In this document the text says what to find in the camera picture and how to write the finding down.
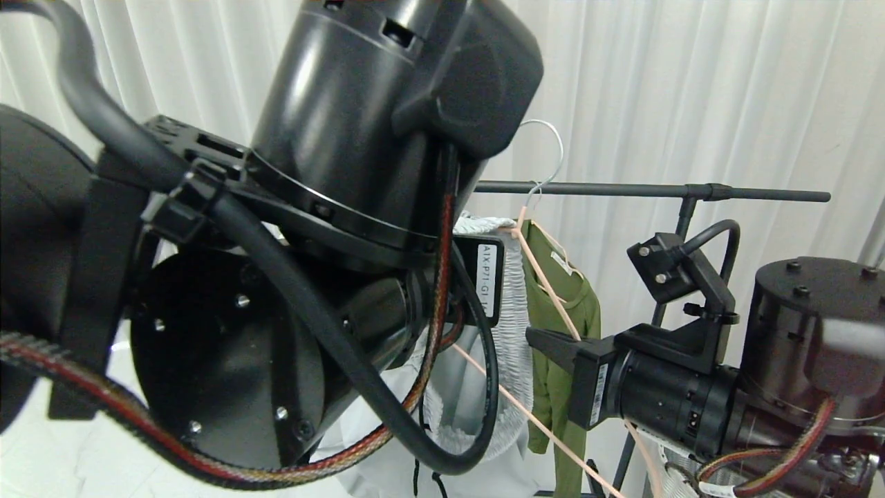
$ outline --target curtain fold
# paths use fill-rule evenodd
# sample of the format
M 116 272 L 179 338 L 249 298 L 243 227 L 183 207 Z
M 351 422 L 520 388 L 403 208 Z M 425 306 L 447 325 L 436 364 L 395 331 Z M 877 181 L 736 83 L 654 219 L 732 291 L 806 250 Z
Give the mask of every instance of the curtain fold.
M 137 120 L 164 113 L 242 144 L 257 125 L 299 4 L 67 1 L 93 33 L 105 87 Z M 504 3 L 543 52 L 545 75 L 527 118 L 551 121 L 562 134 L 566 164 L 558 181 L 833 193 L 828 204 L 698 204 L 690 235 L 723 218 L 741 223 L 731 284 L 739 313 L 747 312 L 754 273 L 767 262 L 806 254 L 856 260 L 875 239 L 869 234 L 885 198 L 885 2 Z M 95 156 L 100 143 L 55 82 L 57 45 L 44 20 L 0 16 L 0 102 L 48 122 Z M 556 167 L 557 152 L 546 129 L 524 127 L 484 177 L 541 180 Z M 524 200 L 477 194 L 469 209 L 515 216 Z M 673 231 L 679 200 L 535 201 L 532 217 L 594 285 L 604 335 L 648 321 L 653 301 L 625 250 Z M 724 242 L 705 247 L 714 265 Z M 672 308 L 665 325 L 683 323 L 681 304 Z M 729 339 L 733 364 L 742 345 L 738 326 Z M 616 428 L 596 440 L 614 444 L 622 433 Z M 616 455 L 597 460 L 609 476 L 616 462 Z

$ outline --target white label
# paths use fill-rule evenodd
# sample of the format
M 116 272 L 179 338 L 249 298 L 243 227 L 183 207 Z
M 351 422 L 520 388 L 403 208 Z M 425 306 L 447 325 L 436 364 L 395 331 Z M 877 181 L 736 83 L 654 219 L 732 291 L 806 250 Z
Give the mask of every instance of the white label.
M 496 273 L 497 245 L 480 244 L 476 250 L 476 295 L 488 318 L 495 315 Z
M 593 409 L 590 411 L 590 425 L 599 422 L 599 412 L 603 407 L 603 394 L 605 393 L 605 378 L 608 377 L 608 363 L 599 367 L 596 375 L 596 393 L 593 395 Z
M 737 498 L 735 496 L 734 486 L 722 486 L 719 484 L 710 484 L 709 482 L 701 483 L 701 491 L 710 496 L 718 496 L 719 498 Z
M 566 263 L 566 261 L 562 259 L 562 256 L 557 254 L 556 251 L 550 251 L 550 257 L 553 258 L 555 262 L 559 263 L 559 266 L 561 266 L 562 269 L 565 270 L 569 276 L 572 276 L 572 273 L 574 273 L 574 269 L 568 266 L 568 263 Z
M 651 432 L 648 432 L 645 429 L 643 429 L 642 427 L 638 427 L 638 426 L 636 427 L 636 431 L 639 432 L 640 434 L 642 434 L 643 436 L 645 436 L 646 438 L 655 441 L 660 446 L 669 449 L 670 451 L 674 452 L 675 454 L 677 454 L 683 458 L 688 458 L 688 459 L 691 458 L 691 452 L 689 452 L 685 448 L 681 448 L 681 447 L 676 446 L 672 442 L 659 437 L 657 434 L 652 434 Z

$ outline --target green shirt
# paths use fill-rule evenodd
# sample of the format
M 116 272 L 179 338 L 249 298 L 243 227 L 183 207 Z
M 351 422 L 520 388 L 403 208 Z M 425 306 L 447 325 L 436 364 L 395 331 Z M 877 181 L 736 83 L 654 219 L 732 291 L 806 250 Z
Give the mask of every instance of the green shirt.
M 544 236 L 529 220 L 522 225 L 522 235 L 547 276 L 553 291 L 582 337 L 599 338 L 602 329 L 599 300 L 590 283 L 565 262 L 556 245 Z M 528 258 L 523 258 L 528 297 L 528 321 L 538 329 L 568 334 L 566 324 L 559 316 L 553 301 L 543 289 Z M 532 413 L 553 434 L 560 438 L 580 458 L 584 457 L 587 433 L 568 420 L 568 401 L 572 393 L 572 376 L 546 356 L 532 350 L 535 375 L 535 402 Z M 547 452 L 549 439 L 537 427 L 528 427 L 528 448 L 538 454 Z M 556 464 L 555 498 L 577 498 L 581 495 L 583 470 L 558 447 L 554 450 Z

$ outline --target drawstring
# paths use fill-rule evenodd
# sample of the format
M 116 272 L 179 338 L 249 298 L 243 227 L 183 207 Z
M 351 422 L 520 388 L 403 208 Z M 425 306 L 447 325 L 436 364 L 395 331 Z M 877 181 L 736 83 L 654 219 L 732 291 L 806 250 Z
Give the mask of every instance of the drawstring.
M 427 424 L 424 421 L 424 395 L 421 395 L 421 399 L 418 401 L 418 423 L 421 427 L 424 428 L 425 431 L 430 432 L 430 424 Z M 420 472 L 421 462 L 418 459 L 415 459 L 415 471 L 412 473 L 412 495 L 415 498 L 418 498 L 418 475 Z M 449 498 L 449 495 L 445 492 L 445 486 L 443 485 L 443 479 L 441 478 L 439 472 L 433 472 L 430 474 L 430 478 L 436 483 L 440 488 L 440 494 L 442 498 Z

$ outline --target hanger hook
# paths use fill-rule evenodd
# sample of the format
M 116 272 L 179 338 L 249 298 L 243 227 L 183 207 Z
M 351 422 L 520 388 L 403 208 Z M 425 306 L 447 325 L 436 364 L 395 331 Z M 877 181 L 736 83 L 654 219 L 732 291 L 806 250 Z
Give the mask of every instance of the hanger hook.
M 556 136 L 556 141 L 559 144 L 559 163 L 556 166 L 556 170 L 553 171 L 553 174 L 544 179 L 543 182 L 538 183 L 532 190 L 528 191 L 528 196 L 526 196 L 526 203 L 523 205 L 524 207 L 528 207 L 528 203 L 532 200 L 532 196 L 534 196 L 538 191 L 540 191 L 544 185 L 553 181 L 554 178 L 559 175 L 559 171 L 562 170 L 563 165 L 566 162 L 566 148 L 562 145 L 562 136 L 559 134 L 559 130 L 550 123 L 549 121 L 544 120 L 525 120 L 519 124 L 519 127 L 522 128 L 523 125 L 537 123 L 547 127 L 550 131 L 553 132 L 553 135 Z

